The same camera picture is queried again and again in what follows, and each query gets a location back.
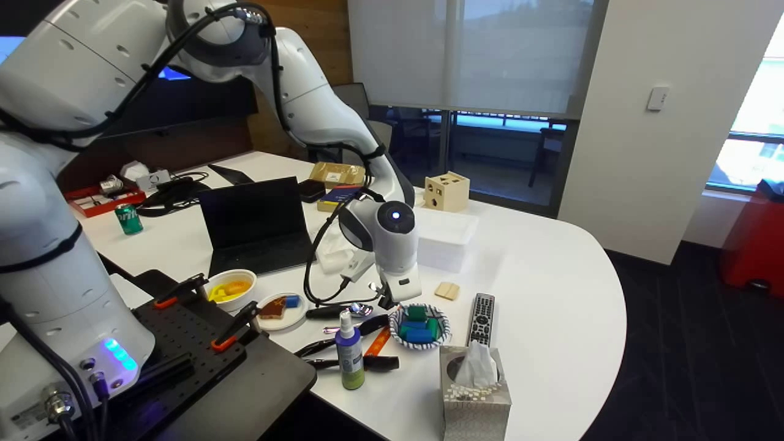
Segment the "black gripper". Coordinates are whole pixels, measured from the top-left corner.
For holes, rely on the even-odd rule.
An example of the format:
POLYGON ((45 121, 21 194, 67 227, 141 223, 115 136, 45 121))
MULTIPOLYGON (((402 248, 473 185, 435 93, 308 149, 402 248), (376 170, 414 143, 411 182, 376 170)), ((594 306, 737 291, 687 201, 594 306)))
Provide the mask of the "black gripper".
POLYGON ((399 302, 414 299, 422 294, 422 276, 416 270, 408 274, 386 274, 382 276, 382 306, 392 308, 399 302))

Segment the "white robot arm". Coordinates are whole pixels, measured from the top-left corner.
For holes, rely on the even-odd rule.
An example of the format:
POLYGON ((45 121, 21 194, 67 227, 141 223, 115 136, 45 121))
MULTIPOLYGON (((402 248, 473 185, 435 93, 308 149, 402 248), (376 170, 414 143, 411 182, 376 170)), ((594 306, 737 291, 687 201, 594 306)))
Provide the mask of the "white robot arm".
POLYGON ((294 30, 248 0, 62 0, 0 63, 0 302, 16 328, 0 350, 8 439, 52 432, 56 395, 88 419, 101 405, 88 381, 104 377, 117 398, 154 350, 59 176, 166 67, 208 83, 245 78, 294 143, 357 149, 371 182, 340 231, 376 257, 392 296, 419 291, 411 185, 294 30))

